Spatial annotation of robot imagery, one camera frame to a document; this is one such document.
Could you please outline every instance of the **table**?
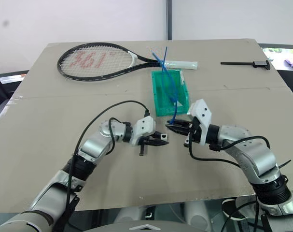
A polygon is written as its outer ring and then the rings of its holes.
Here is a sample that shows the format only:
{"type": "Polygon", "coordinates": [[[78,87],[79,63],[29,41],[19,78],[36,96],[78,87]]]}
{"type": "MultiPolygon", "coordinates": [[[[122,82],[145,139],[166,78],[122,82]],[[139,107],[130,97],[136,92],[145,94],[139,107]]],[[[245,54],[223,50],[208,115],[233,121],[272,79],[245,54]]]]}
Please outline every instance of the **table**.
{"type": "MultiPolygon", "coordinates": [[[[293,160],[293,94],[277,71],[251,66],[224,66],[220,61],[265,60],[252,39],[203,41],[113,42],[142,56],[151,50],[167,59],[198,61],[197,71],[184,70],[191,102],[204,98],[212,123],[239,124],[253,135],[266,136],[279,164],[293,160]]],[[[81,43],[49,44],[35,62],[0,116],[0,212],[26,210],[37,193],[61,169],[88,122],[113,103],[138,100],[155,117],[151,71],[138,70],[104,82],[84,83],[61,76],[56,62],[81,43]]],[[[138,105],[123,105],[104,114],[135,123],[143,117],[138,105]]],[[[169,117],[155,117],[157,130],[167,131],[169,117]]],[[[197,162],[183,147],[184,136],[167,131],[170,144],[139,147],[117,143],[88,178],[78,210],[173,203],[252,194],[237,167],[221,162],[197,162]]],[[[200,157],[232,160],[224,152],[194,145],[200,157]]],[[[283,168],[293,190],[293,161],[283,168]]]]}

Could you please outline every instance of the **white backdrop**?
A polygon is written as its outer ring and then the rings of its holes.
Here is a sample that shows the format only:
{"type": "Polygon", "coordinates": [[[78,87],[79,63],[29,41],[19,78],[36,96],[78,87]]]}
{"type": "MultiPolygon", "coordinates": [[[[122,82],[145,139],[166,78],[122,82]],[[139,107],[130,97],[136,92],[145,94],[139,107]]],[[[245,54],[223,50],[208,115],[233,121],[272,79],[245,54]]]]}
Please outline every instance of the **white backdrop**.
{"type": "Polygon", "coordinates": [[[0,0],[0,73],[28,70],[48,43],[165,39],[165,0],[0,0]]]}
{"type": "Polygon", "coordinates": [[[174,40],[293,44],[293,0],[173,0],[174,40]]]}

